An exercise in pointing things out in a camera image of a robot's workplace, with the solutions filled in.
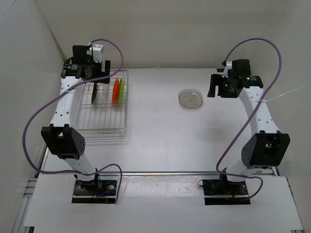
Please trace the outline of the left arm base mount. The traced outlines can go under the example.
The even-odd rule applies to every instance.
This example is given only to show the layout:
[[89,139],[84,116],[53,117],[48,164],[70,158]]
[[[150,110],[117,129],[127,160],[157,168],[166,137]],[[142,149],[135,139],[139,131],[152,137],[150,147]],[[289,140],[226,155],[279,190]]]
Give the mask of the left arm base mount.
[[92,181],[75,179],[71,203],[75,204],[115,204],[117,200],[116,179],[103,180],[99,175]]

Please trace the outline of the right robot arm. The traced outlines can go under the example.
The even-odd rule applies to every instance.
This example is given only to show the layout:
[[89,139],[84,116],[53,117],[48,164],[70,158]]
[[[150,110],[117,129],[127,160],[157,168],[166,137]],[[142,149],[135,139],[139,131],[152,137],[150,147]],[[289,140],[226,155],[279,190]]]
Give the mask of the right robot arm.
[[222,74],[211,75],[208,97],[239,98],[244,105],[251,127],[251,138],[241,150],[241,158],[231,167],[222,170],[219,190],[231,193],[236,183],[243,182],[254,173],[279,166],[290,143],[272,119],[259,76],[251,74],[248,59],[223,62]]

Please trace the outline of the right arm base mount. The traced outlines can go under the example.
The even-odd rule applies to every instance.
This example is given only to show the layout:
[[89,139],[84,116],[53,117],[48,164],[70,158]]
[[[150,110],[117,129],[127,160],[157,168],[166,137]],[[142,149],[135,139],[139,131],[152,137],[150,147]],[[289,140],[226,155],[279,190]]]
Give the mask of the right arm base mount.
[[245,182],[222,182],[219,179],[199,180],[203,188],[205,205],[249,205],[250,199]]

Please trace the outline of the clear speckled plate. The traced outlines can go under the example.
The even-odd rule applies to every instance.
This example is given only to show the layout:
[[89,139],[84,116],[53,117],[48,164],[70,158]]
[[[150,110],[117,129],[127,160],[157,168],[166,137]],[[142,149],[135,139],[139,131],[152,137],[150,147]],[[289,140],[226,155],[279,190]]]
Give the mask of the clear speckled plate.
[[186,109],[198,109],[203,103],[202,94],[196,89],[185,89],[178,94],[179,104]]

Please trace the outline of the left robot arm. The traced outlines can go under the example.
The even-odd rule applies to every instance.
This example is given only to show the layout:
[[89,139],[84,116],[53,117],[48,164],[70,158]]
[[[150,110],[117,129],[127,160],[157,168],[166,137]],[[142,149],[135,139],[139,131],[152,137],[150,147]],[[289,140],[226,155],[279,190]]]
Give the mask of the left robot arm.
[[76,131],[77,117],[85,84],[74,87],[79,82],[107,77],[110,61],[103,61],[103,45],[74,45],[73,56],[63,64],[61,72],[61,93],[55,114],[48,127],[41,129],[41,135],[53,155],[65,161],[77,173],[78,185],[91,194],[101,191],[102,182],[95,174],[96,169],[85,155],[85,139]]

